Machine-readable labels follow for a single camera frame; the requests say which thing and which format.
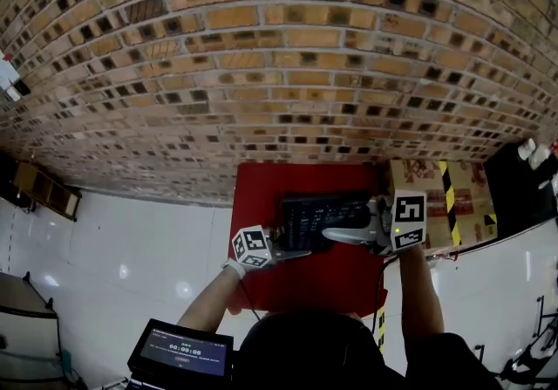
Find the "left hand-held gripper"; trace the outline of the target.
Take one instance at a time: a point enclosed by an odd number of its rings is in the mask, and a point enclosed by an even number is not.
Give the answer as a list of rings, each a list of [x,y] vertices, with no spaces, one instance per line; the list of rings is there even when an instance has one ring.
[[[236,262],[244,269],[265,269],[311,254],[310,250],[274,251],[269,233],[261,225],[240,229],[232,239]]]

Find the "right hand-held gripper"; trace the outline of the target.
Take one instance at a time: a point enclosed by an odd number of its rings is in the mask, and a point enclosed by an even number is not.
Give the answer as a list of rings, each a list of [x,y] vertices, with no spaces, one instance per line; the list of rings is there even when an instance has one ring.
[[[426,194],[397,189],[395,195],[369,201],[373,228],[327,228],[322,236],[336,243],[370,243],[369,252],[388,257],[399,254],[426,239]]]

